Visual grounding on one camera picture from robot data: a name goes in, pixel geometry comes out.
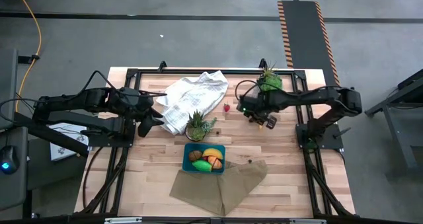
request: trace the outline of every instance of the tan napkin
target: tan napkin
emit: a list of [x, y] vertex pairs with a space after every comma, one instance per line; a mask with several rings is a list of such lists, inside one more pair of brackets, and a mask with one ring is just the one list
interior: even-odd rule
[[225, 216], [248, 196], [266, 174], [264, 161], [244, 165], [226, 162], [222, 175], [194, 174], [180, 170], [170, 196]]

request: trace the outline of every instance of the gray floor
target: gray floor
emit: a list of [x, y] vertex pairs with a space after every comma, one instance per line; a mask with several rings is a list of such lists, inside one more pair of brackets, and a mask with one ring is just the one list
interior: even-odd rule
[[[277, 0], [29, 0], [35, 11], [146, 15], [277, 16]], [[325, 17], [421, 18], [421, 0], [310, 0]], [[0, 0], [0, 9], [20, 10], [19, 0]], [[32, 70], [24, 97], [74, 93], [87, 77], [110, 66], [256, 67], [260, 58], [285, 67], [277, 22], [56, 20], [42, 19], [42, 59]], [[342, 85], [362, 94], [364, 108], [384, 99], [404, 78], [423, 68], [423, 24], [327, 24]], [[31, 19], [0, 19], [0, 48], [31, 54], [38, 43]], [[20, 78], [26, 67], [20, 65]], [[100, 79], [93, 86], [103, 86]], [[357, 214], [423, 222], [423, 184], [388, 181], [399, 161], [383, 116], [340, 121], [346, 169]], [[71, 213], [79, 179], [39, 190], [42, 215]], [[0, 213], [17, 218], [18, 209]]]

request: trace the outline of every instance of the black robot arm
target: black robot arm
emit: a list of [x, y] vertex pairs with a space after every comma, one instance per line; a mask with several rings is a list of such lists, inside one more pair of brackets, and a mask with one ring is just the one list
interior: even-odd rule
[[331, 109], [320, 118], [307, 122], [308, 136], [322, 135], [325, 129], [344, 116], [357, 116], [362, 112], [360, 94], [354, 89], [342, 87], [321, 87], [303, 93], [287, 93], [283, 90], [259, 92], [257, 97], [241, 95], [237, 110], [256, 122], [272, 129], [276, 125], [271, 112], [279, 112], [288, 106], [327, 104]]
[[[105, 134], [110, 136], [125, 136], [131, 131], [125, 123], [141, 122], [138, 135], [145, 137], [153, 126], [163, 124], [155, 118], [162, 118], [158, 111], [152, 108], [153, 98], [144, 91], [121, 88], [97, 88], [83, 90], [76, 95], [42, 96], [34, 107], [32, 120], [39, 124], [56, 124], [67, 122], [87, 126], [86, 135]], [[119, 117], [101, 119], [92, 116], [66, 112], [70, 110], [86, 110], [87, 112], [110, 112]]]

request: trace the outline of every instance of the green plant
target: green plant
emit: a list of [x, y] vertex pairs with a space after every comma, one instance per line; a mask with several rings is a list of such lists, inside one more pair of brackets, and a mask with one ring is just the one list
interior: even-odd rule
[[195, 141], [201, 141], [205, 135], [203, 128], [193, 128], [190, 137]]
[[202, 128], [205, 121], [203, 121], [204, 115], [196, 110], [193, 115], [189, 115], [188, 126], [191, 128]]
[[213, 120], [211, 122], [205, 122], [203, 124], [203, 130], [204, 130], [204, 132], [206, 132], [206, 133], [211, 132], [211, 130], [214, 127], [214, 124], [216, 123], [216, 121], [217, 121], [217, 118], [213, 118]]
[[214, 118], [211, 122], [204, 121], [204, 115], [199, 111], [195, 111], [192, 116], [189, 115], [187, 123], [189, 137], [194, 141], [201, 141], [213, 129], [216, 121], [217, 118]]
[[274, 74], [274, 67], [276, 63], [273, 64], [272, 67], [266, 67], [261, 75], [259, 83], [266, 83], [268, 85], [260, 85], [260, 89], [262, 91], [271, 91], [275, 89], [282, 89], [282, 80], [276, 74]]

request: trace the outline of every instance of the blue container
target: blue container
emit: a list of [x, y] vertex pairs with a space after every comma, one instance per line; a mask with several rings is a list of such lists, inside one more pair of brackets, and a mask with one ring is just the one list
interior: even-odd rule
[[[223, 160], [222, 162], [222, 168], [220, 169], [212, 169], [211, 172], [203, 172], [199, 171], [192, 165], [192, 162], [188, 158], [188, 154], [191, 151], [201, 151], [204, 152], [208, 148], [214, 148], [218, 149], [220, 152], [222, 152]], [[187, 143], [185, 144], [184, 149], [184, 160], [182, 162], [182, 170], [185, 172], [197, 172], [197, 173], [204, 173], [204, 174], [223, 174], [223, 171], [225, 171], [225, 147], [223, 145], [212, 145], [212, 144], [200, 144], [200, 143]]]

